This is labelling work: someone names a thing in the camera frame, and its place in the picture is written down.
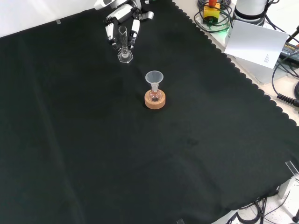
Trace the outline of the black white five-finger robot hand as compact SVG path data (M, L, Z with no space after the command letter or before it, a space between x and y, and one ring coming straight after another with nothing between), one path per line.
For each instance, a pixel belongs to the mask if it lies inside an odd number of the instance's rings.
M110 6L114 11L105 20L105 29L109 44L114 49L121 49L118 40L119 25L132 18L132 28L128 37L128 48L133 49L138 38L141 21L152 20L154 13L144 10L143 6L150 4L150 0L98 0L94 3L95 10Z

